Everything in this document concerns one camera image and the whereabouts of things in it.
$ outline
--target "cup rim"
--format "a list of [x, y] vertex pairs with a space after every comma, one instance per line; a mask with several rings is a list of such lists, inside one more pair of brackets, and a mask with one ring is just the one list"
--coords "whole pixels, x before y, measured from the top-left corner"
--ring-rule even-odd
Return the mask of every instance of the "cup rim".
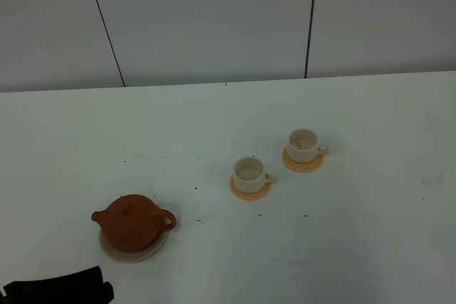
[[[237, 174], [236, 174], [236, 165], [237, 163], [241, 162], [243, 159], [255, 159], [257, 160], [261, 166], [263, 167], [263, 172], [256, 178], [256, 179], [252, 179], [252, 180], [249, 180], [249, 181], [246, 181], [245, 179], [242, 179], [240, 178]], [[256, 157], [252, 157], [252, 156], [245, 156], [245, 157], [241, 157], [239, 158], [235, 163], [234, 163], [234, 168], [233, 168], [233, 177], [236, 177], [239, 181], [241, 182], [245, 182], [245, 183], [253, 183], [253, 182], [256, 182], [258, 181], [259, 179], [261, 179], [264, 175], [266, 174], [266, 171], [264, 171], [264, 164], [261, 160], [259, 160], [258, 158]]]
[[[296, 132], [298, 132], [298, 131], [307, 131], [307, 132], [310, 132], [310, 133], [312, 133], [313, 135], [315, 135], [315, 138], [316, 138], [316, 143], [315, 143], [315, 145], [314, 145], [313, 147], [311, 147], [310, 149], [298, 149], [298, 148], [296, 148], [295, 146], [293, 146], [293, 145], [291, 144], [291, 142], [290, 142], [290, 137], [291, 137], [294, 133], [296, 133]], [[318, 135], [316, 135], [316, 133], [315, 133], [313, 130], [310, 130], [309, 128], [305, 128], [305, 127], [303, 127], [303, 128], [298, 128], [298, 129], [294, 130], [294, 131], [291, 132], [291, 133], [288, 135], [288, 137], [286, 138], [286, 146], [287, 146], [287, 147], [290, 147], [291, 149], [293, 149], [293, 150], [295, 150], [295, 151], [297, 151], [297, 152], [311, 151], [311, 150], [315, 149], [315, 147], [318, 147], [318, 143], [319, 143]]]

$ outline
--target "orange saucer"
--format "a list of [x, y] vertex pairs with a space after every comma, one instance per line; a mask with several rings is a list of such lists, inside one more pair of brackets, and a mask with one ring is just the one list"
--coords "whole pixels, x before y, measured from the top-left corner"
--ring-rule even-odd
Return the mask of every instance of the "orange saucer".
[[231, 177], [229, 178], [229, 187], [230, 187], [232, 193], [235, 195], [235, 197], [238, 197], [238, 198], [243, 199], [245, 201], [256, 201], [257, 199], [262, 199], [263, 197], [265, 197], [271, 191], [272, 184], [271, 183], [266, 183], [257, 192], [252, 192], [252, 193], [241, 192], [234, 185], [233, 175], [231, 175]]
[[292, 160], [290, 157], [288, 157], [286, 153], [286, 147], [284, 148], [284, 151], [282, 152], [282, 160], [284, 161], [284, 164], [289, 168], [292, 169], [293, 171], [296, 172], [301, 172], [301, 173], [308, 173], [315, 171], [317, 169], [320, 169], [321, 165], [323, 165], [323, 161], [325, 160], [325, 157], [322, 155], [318, 155], [315, 157], [314, 160], [308, 162], [308, 163], [298, 163]]

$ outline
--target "brown clay teapot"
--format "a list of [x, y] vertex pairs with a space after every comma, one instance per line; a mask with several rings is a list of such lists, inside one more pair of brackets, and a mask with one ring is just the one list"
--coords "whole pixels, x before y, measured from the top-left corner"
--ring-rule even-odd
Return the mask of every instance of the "brown clay teapot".
[[[163, 217], [171, 223], [165, 224]], [[142, 195], [123, 196], [107, 209], [94, 212], [92, 220], [100, 225], [106, 241], [124, 252], [146, 248], [161, 231], [169, 231], [177, 223], [173, 214]]]

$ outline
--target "white teacup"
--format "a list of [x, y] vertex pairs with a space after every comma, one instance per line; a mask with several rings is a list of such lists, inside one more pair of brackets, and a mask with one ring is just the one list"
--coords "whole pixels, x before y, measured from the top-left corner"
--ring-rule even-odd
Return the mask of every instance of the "white teacup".
[[286, 153], [288, 157], [298, 163], [308, 163], [318, 154], [326, 156], [329, 147], [318, 144], [316, 134], [305, 128], [293, 131], [286, 140]]
[[266, 183], [276, 183], [277, 177], [264, 171], [263, 163], [255, 157], [243, 157], [234, 165], [233, 183], [241, 192], [254, 193]]

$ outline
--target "beige saucer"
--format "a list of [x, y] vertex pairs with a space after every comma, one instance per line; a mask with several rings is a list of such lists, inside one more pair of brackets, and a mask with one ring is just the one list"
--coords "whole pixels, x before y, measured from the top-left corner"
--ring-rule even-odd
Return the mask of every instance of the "beige saucer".
[[112, 259], [120, 261], [123, 263], [137, 263], [143, 261], [155, 253], [157, 253], [163, 244], [166, 241], [170, 231], [162, 231], [158, 234], [157, 238], [152, 242], [148, 247], [144, 248], [138, 252], [122, 252], [113, 248], [106, 240], [100, 229], [100, 244], [103, 250], [108, 254]]
[[323, 165], [323, 161], [325, 160], [325, 157], [323, 155], [318, 155], [315, 157], [314, 160], [308, 162], [308, 163], [298, 163], [292, 160], [290, 157], [288, 157], [286, 153], [286, 147], [284, 148], [284, 151], [282, 152], [282, 160], [284, 161], [284, 164], [289, 168], [292, 169], [293, 171], [296, 172], [303, 172], [303, 173], [308, 173], [315, 171], [317, 169], [320, 169], [321, 165]]
[[233, 175], [231, 175], [231, 177], [229, 178], [229, 187], [230, 187], [232, 193], [235, 195], [235, 197], [239, 197], [240, 199], [243, 199], [245, 201], [256, 201], [257, 199], [262, 199], [271, 191], [272, 183], [266, 183], [257, 192], [252, 192], [252, 193], [241, 192], [234, 185]]

